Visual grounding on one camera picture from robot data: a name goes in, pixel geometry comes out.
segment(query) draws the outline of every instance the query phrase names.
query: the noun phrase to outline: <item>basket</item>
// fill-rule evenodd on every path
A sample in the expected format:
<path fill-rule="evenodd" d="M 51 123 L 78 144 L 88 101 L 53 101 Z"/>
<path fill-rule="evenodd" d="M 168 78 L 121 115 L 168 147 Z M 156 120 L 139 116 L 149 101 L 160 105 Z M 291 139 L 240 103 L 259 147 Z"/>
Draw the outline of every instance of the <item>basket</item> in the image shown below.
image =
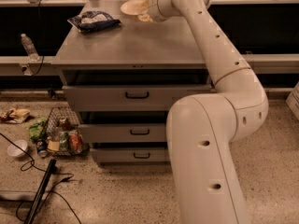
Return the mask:
<path fill-rule="evenodd" d="M 48 122 L 46 126 L 46 134 L 48 137 L 53 137 L 56 134 L 57 127 L 60 125 L 60 119 L 67 118 L 70 123 L 71 130 L 76 130 L 78 132 L 79 138 L 82 141 L 82 137 L 78 131 L 78 117 L 70 107 L 55 107 L 50 111 Z M 52 156 L 74 156 L 74 155 L 85 155 L 88 151 L 88 145 L 82 143 L 82 149 L 80 151 L 74 151 L 68 149 L 67 151 L 56 151 L 48 148 L 48 152 Z"/>

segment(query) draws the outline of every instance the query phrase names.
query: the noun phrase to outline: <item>drawer handle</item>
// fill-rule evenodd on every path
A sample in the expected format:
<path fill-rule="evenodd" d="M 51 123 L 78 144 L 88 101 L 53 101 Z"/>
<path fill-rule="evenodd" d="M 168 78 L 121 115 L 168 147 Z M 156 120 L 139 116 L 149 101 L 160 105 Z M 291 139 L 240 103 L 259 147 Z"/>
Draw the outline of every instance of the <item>drawer handle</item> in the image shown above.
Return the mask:
<path fill-rule="evenodd" d="M 145 93 L 145 95 L 140 95 L 140 96 L 135 96 L 132 94 L 129 94 L 129 92 L 125 93 L 125 98 L 127 99 L 147 99 L 150 97 L 150 93 L 147 91 L 147 93 Z"/>
<path fill-rule="evenodd" d="M 149 159 L 150 158 L 150 153 L 148 153 L 147 156 L 143 156 L 143 155 L 136 155 L 136 153 L 133 154 L 134 158 L 135 159 L 143 159 L 143 160 L 146 160 L 146 159 Z"/>
<path fill-rule="evenodd" d="M 140 131 L 137 132 L 137 131 L 130 130 L 130 134 L 131 135 L 148 135 L 148 134 L 150 134 L 150 129 L 147 129 L 144 132 L 140 132 Z"/>

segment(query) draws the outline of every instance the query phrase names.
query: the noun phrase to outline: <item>white robotic arm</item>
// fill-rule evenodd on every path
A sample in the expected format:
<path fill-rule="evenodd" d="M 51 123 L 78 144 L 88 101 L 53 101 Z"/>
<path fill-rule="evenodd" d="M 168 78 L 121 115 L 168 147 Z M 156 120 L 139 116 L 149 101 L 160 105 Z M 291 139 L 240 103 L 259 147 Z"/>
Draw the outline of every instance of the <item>white robotic arm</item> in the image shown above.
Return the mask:
<path fill-rule="evenodd" d="M 167 142 L 184 224 L 250 223 L 229 143 L 263 124 L 268 102 L 248 63 L 207 11 L 211 0 L 149 0 L 154 21 L 183 16 L 216 94 L 185 97 L 170 109 Z"/>

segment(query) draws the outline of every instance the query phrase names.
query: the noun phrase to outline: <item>gray drawer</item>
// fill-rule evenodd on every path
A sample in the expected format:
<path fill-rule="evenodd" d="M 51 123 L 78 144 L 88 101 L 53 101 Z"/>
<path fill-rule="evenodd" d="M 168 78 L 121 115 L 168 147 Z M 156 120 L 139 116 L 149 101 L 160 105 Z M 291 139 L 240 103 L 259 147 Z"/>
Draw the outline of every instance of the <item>gray drawer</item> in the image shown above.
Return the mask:
<path fill-rule="evenodd" d="M 108 162 L 169 162 L 165 148 L 91 148 L 91 155 L 97 163 Z"/>
<path fill-rule="evenodd" d="M 196 93 L 207 93 L 204 85 L 143 87 L 64 86 L 66 99 L 75 111 L 169 110 L 178 99 Z"/>
<path fill-rule="evenodd" d="M 78 128 L 86 143 L 166 142 L 165 124 L 80 124 Z"/>

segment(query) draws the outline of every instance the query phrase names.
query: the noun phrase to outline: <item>plastic bottle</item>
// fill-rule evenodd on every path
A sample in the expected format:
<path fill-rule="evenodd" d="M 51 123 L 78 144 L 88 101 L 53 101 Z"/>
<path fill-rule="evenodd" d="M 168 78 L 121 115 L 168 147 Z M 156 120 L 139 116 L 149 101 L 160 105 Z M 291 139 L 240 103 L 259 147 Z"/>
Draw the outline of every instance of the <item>plastic bottle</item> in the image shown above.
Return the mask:
<path fill-rule="evenodd" d="M 21 34 L 21 43 L 24 46 L 30 60 L 33 62 L 39 61 L 39 56 L 37 54 L 35 45 L 26 34 Z"/>

